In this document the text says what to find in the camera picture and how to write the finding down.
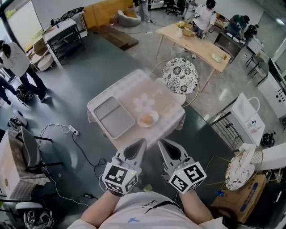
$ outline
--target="white cabinet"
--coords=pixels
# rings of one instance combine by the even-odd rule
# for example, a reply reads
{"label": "white cabinet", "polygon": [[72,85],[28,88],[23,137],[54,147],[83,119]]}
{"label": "white cabinet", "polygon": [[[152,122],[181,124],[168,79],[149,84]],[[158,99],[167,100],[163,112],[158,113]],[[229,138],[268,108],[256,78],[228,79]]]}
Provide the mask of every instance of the white cabinet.
{"label": "white cabinet", "polygon": [[257,38],[252,38],[247,46],[255,53],[255,55],[260,53],[263,49],[263,44],[261,44]]}

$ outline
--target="table leg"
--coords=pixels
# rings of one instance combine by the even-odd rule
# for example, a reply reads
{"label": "table leg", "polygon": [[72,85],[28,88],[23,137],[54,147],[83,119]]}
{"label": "table leg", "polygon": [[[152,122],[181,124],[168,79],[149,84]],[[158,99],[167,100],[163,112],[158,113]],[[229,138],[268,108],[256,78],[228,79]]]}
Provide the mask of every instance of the table leg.
{"label": "table leg", "polygon": [[162,44],[162,41],[163,41],[163,35],[161,35],[161,38],[160,38],[160,42],[159,42],[159,47],[158,47],[158,50],[157,50],[157,53],[156,53],[156,58],[155,59],[157,59],[158,58],[158,54],[159,54],[159,50],[160,50],[160,47],[161,47],[161,44]]}
{"label": "table leg", "polygon": [[201,92],[203,92],[203,90],[205,89],[206,85],[208,84],[208,82],[210,81],[210,78],[215,74],[215,69],[213,68],[213,70],[211,70],[211,73],[209,75],[209,77],[207,78],[205,85],[202,87]]}

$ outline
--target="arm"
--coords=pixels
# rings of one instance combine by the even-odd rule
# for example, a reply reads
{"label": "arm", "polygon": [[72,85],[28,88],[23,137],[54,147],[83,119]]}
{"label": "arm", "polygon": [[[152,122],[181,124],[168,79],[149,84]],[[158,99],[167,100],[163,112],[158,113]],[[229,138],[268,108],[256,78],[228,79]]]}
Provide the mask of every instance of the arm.
{"label": "arm", "polygon": [[245,31],[245,28],[242,28],[242,29],[241,29],[241,37],[242,37],[242,38],[244,37],[244,31]]}
{"label": "arm", "polygon": [[207,31],[209,31],[211,29],[211,27],[213,27],[213,25],[209,24],[209,26],[203,31],[203,34],[206,34]]}
{"label": "arm", "polygon": [[211,27],[215,24],[215,19],[216,19],[216,13],[214,13],[211,18],[210,18],[210,24],[207,26],[207,28],[203,31],[203,34],[206,34],[207,31],[211,29]]}
{"label": "arm", "polygon": [[120,197],[106,191],[81,216],[81,220],[99,228],[100,225],[113,213]]}
{"label": "arm", "polygon": [[195,191],[180,193],[186,216],[194,223],[201,224],[213,219],[209,209],[203,204]]}

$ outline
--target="shelf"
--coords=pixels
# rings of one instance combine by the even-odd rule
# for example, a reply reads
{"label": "shelf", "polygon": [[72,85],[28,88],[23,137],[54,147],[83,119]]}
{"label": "shelf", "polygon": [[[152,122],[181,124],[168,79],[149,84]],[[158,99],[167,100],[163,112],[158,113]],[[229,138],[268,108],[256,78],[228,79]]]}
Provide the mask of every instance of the shelf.
{"label": "shelf", "polygon": [[81,42],[79,40],[75,40],[72,43],[70,43],[70,46],[68,46],[64,51],[59,52],[57,54],[58,59],[62,59],[63,57],[67,56],[68,53],[74,49],[76,49],[77,47],[81,46]]}
{"label": "shelf", "polygon": [[53,46],[53,50],[55,52],[61,52],[64,48],[66,48],[67,46],[70,45],[70,43],[74,42],[75,40],[78,39],[78,35],[77,34],[73,34],[71,36],[69,36],[67,39],[64,39],[63,41],[61,41],[61,43],[56,44]]}

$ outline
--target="person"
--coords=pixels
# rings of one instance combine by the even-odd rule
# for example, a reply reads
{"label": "person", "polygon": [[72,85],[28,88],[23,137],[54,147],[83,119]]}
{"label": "person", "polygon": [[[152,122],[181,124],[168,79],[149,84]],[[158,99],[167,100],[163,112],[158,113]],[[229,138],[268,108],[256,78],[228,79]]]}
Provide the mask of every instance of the person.
{"label": "person", "polygon": [[247,30],[244,33],[244,39],[245,39],[245,46],[249,44],[251,39],[254,35],[257,35],[257,29],[259,28],[259,25],[250,25]]}
{"label": "person", "polygon": [[193,32],[204,35],[215,24],[215,0],[207,0],[206,5],[199,5],[195,9],[195,19],[193,20]]}
{"label": "person", "polygon": [[141,21],[146,23],[150,23],[150,18],[148,15],[148,0],[139,0],[139,15],[141,17]]}
{"label": "person", "polygon": [[239,36],[240,31],[241,31],[241,37],[244,37],[244,30],[249,23],[250,19],[249,16],[247,15],[234,15],[230,20],[229,20],[229,25],[227,26],[227,32],[234,36]]}
{"label": "person", "polygon": [[13,95],[16,95],[16,91],[15,89],[12,87],[12,85],[10,85],[4,78],[4,76],[2,75],[2,73],[0,73],[0,97],[8,104],[11,105],[11,101],[8,99],[6,93],[5,93],[5,89],[8,89],[9,91],[12,92]]}
{"label": "person", "polygon": [[[37,74],[29,68],[30,60],[22,49],[14,42],[5,44],[0,40],[0,52],[2,53],[3,64],[0,68],[10,69],[17,77],[20,78],[22,84],[31,92],[39,96],[41,102],[46,98],[46,90],[43,81]],[[29,83],[27,73],[32,77],[36,86]]]}
{"label": "person", "polygon": [[68,229],[176,229],[225,228],[214,219],[195,190],[179,194],[184,211],[171,199],[156,192],[138,192],[120,197],[106,191]]}

